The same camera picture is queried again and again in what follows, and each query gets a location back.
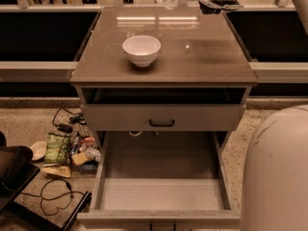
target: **white bowl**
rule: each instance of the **white bowl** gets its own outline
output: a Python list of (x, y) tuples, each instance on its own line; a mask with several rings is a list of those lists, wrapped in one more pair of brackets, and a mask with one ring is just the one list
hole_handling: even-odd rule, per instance
[(122, 47), (130, 62), (148, 66), (156, 60), (161, 43), (151, 36), (134, 36), (125, 40)]

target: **white plate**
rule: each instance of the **white plate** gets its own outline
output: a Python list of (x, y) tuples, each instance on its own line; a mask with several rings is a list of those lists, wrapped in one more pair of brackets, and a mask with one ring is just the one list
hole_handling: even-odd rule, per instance
[(33, 151), (32, 161), (39, 160), (46, 154), (47, 141), (37, 141), (30, 146), (30, 149)]

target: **floor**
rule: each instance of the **floor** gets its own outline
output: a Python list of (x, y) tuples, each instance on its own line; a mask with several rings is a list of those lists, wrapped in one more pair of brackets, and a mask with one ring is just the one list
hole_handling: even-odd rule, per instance
[[(242, 178), (244, 171), (244, 158), (250, 138), (255, 128), (268, 116), (278, 110), (292, 107), (295, 105), (307, 104), (307, 98), (301, 99), (270, 99), (270, 98), (250, 98), (247, 104), (247, 110), (236, 131), (234, 131), (226, 144), (223, 151), (223, 160), (225, 169), (231, 187), (231, 198), (235, 203), (236, 209), (241, 210), (241, 191)], [(73, 113), (78, 113), (78, 99), (21, 99), (9, 98), (0, 99), (0, 131), (7, 137), (8, 145), (26, 145), (30, 146), (36, 141), (46, 139), (50, 132), (59, 132), (52, 124), (54, 115), (59, 108), (69, 109)], [(69, 114), (63, 110), (56, 117), (57, 122), (67, 122)], [(38, 167), (42, 162), (34, 162)], [(74, 191), (84, 193), (92, 191), (94, 183), (94, 172), (73, 171), (72, 176), (67, 179)], [(40, 172), (35, 180), (25, 189), (26, 193), (39, 194), (43, 185), (53, 179), (49, 174)], [(50, 184), (46, 193), (50, 197), (59, 193), (67, 192), (63, 182), (54, 182)], [(62, 226), (65, 220), (78, 203), (81, 195), (76, 193), (72, 203), (65, 210), (60, 211), (57, 215), (46, 217), (39, 207), (39, 199), (27, 195), (20, 195), (17, 202), (23, 204), (33, 212), (41, 215)], [(45, 212), (51, 214), (56, 211), (56, 206), (63, 207), (68, 199), (62, 198), (54, 203), (44, 203)], [(1, 230), (35, 230), (32, 226), (22, 219), (15, 218), (10, 213), (5, 212), (0, 216)], [(86, 230), (81, 223), (75, 222), (72, 227), (73, 231)]]

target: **drawer handle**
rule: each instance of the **drawer handle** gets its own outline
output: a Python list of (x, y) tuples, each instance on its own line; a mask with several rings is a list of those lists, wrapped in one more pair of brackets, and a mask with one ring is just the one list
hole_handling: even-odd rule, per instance
[(152, 127), (172, 127), (174, 126), (174, 119), (169, 122), (154, 122), (152, 119), (149, 120), (150, 126)]

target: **drawer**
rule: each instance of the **drawer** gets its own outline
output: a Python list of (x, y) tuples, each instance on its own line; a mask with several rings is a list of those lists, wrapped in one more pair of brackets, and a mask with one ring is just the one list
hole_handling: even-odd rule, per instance
[(215, 133), (107, 132), (86, 228), (239, 228)]
[(245, 105), (82, 105), (93, 131), (232, 131)]

